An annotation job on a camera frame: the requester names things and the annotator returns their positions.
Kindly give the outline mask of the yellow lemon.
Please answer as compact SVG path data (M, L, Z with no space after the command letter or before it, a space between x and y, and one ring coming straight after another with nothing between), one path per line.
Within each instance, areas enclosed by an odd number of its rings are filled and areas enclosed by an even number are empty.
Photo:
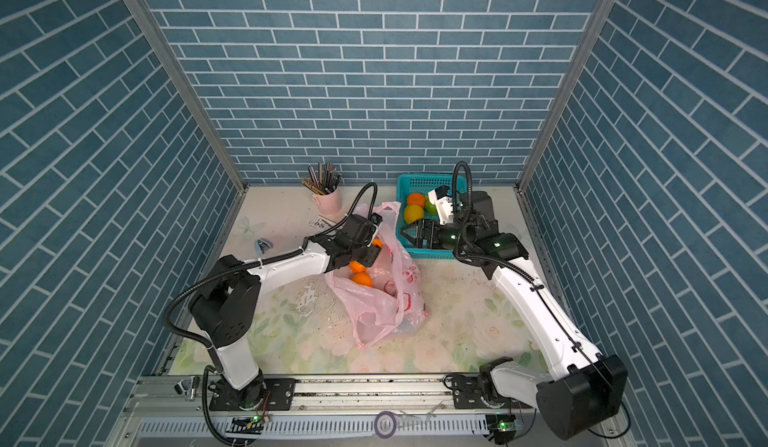
M403 211L404 222L409 225L425 217L425 210L417 205L406 205Z

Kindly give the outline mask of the orange fruit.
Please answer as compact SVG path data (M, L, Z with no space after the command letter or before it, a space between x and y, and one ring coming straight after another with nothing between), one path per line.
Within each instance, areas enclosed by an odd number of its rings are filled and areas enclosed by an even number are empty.
M358 284L358 285L362 285L362 286L366 286L366 287L373 287L372 278L366 272L354 273L350 277L350 280L353 281L354 283Z
M426 205L426 197L418 192L413 192L409 194L406 198L406 204L407 205L417 205L421 207L422 209L425 208Z

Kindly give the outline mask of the pink plastic bag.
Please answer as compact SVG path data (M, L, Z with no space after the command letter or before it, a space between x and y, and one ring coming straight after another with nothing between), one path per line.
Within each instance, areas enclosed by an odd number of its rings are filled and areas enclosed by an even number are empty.
M413 335L427 319L419 268L397 239L400 203L383 202L373 212L383 217L376 236L383 247L374 264L367 268L373 287L351 281L348 266L325 275L327 285L351 319L353 338L361 349L385 338Z

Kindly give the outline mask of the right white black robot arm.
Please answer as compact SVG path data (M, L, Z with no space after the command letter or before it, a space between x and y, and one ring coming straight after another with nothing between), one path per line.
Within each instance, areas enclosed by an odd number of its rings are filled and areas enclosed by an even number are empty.
M594 432L601 422L628 412L623 394L628 371L606 356L570 320L538 274L528 250L503 232L484 191L458 194L441 185L426 195L436 219L409 222L402 233L416 247L442 247L483 271L512 303L544 357L546 371L500 357L470 380L447 377L457 405L481 400L492 408L518 401L534 408L551 432L568 440Z

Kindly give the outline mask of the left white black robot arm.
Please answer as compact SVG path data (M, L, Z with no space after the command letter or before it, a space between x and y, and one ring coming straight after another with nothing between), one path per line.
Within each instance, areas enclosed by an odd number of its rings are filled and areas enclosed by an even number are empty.
M267 383L255 347L255 322L266 315L270 297L302 279L334 272L352 262L369 267L383 249L383 217L350 214L328 231L302 240L283 254L240 260L219 259L194 289L188 311L195 341L202 344L220 379L212 386L228 410L254 410L267 402Z

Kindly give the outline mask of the white pencil box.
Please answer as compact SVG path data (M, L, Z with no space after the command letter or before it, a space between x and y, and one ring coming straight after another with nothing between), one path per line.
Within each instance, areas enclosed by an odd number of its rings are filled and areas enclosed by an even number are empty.
M329 220L325 217L316 216L309 221L309 225L320 231L325 231L328 229L332 229L335 223L332 220Z

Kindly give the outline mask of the pink pencil cup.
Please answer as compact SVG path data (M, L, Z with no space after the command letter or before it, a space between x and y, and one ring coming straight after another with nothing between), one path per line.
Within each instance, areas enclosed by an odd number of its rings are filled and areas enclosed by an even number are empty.
M342 196L339 189L324 195L314 194L312 200L318 212L323 216L333 216L342 210Z

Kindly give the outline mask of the small blue clip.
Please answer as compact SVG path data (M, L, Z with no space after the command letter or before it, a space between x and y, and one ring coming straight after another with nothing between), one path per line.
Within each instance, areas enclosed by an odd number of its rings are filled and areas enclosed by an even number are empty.
M262 257L273 248L273 244L264 238L258 238L254 241L254 249L257 257Z

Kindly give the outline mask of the purple tape roll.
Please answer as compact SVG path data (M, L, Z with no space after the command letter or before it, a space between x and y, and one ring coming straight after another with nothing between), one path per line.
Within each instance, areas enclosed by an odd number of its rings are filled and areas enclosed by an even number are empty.
M374 434L383 440L392 438L398 428L398 417L391 411L382 411L373 422Z

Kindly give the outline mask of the aluminium mounting rail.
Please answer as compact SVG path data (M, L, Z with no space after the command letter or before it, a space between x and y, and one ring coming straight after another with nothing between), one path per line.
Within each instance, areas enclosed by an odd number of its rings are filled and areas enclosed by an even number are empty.
M261 446L268 440L383 440L373 431L374 419L382 411L398 417L392 438L476 435L504 446L523 438L532 427L549 428L534 408L518 401L502 408L478 399L457 405L447 377L470 380L476 375L269 375L265 406L248 411L223 407L212 390L219 380L216 376L208 381L198 375L144 377L106 443ZM594 432L581 433L592 433L604 445L625 446L626 420L619 413L598 424Z

